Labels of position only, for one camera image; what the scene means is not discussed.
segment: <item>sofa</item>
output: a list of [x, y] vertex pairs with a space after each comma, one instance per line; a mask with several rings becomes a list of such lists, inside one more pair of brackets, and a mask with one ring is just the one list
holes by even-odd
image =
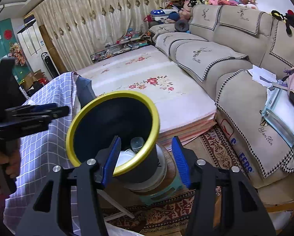
[[155, 46], [215, 101], [217, 123], [237, 153], [263, 203], [294, 201], [294, 146], [261, 117], [267, 89], [247, 72], [253, 65], [282, 79], [294, 66], [294, 28], [240, 6], [196, 5], [190, 33], [174, 24], [150, 28]]

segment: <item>metal screw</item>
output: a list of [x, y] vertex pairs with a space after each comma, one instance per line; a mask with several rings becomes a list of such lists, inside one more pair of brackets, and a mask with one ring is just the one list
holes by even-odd
[[198, 160], [196, 161], [196, 163], [197, 163], [198, 165], [200, 165], [200, 166], [204, 166], [204, 165], [206, 164], [206, 161], [203, 160], [203, 159], [198, 159]]
[[54, 172], [59, 172], [60, 170], [61, 170], [61, 166], [56, 165], [53, 167]]
[[89, 166], [96, 164], [96, 162], [97, 162], [97, 161], [96, 161], [95, 159], [89, 159], [89, 160], [87, 160], [87, 164], [88, 164]]
[[231, 167], [232, 172], [234, 173], [238, 173], [240, 171], [240, 169], [237, 166], [232, 166]]

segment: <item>checkered tablecloth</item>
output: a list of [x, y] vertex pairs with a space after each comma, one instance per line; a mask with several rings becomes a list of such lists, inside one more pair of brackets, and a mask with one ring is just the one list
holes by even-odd
[[[15, 231], [31, 197], [41, 185], [42, 180], [54, 165], [71, 168], [65, 151], [65, 138], [72, 121], [72, 109], [76, 98], [76, 84], [73, 73], [64, 73], [53, 79], [25, 104], [43, 105], [57, 103], [68, 106], [69, 115], [53, 120], [49, 130], [23, 137], [21, 139], [21, 170], [17, 178], [17, 191], [6, 200], [4, 223]], [[76, 197], [76, 189], [72, 191], [72, 202]], [[74, 230], [79, 226], [74, 223]]]

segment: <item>mattress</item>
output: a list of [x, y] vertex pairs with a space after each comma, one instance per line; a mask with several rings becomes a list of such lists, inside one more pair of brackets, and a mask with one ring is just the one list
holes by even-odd
[[215, 125], [215, 102], [177, 64], [154, 46], [133, 50], [77, 72], [92, 80], [96, 96], [133, 90], [148, 96], [160, 117], [158, 141], [167, 150], [179, 136], [186, 144]]

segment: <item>curtain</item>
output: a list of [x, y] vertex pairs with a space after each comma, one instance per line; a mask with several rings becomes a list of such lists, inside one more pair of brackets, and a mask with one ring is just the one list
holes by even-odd
[[143, 19], [165, 0], [44, 0], [33, 13], [44, 24], [69, 71], [92, 64], [90, 55], [116, 42], [132, 27], [147, 31]]

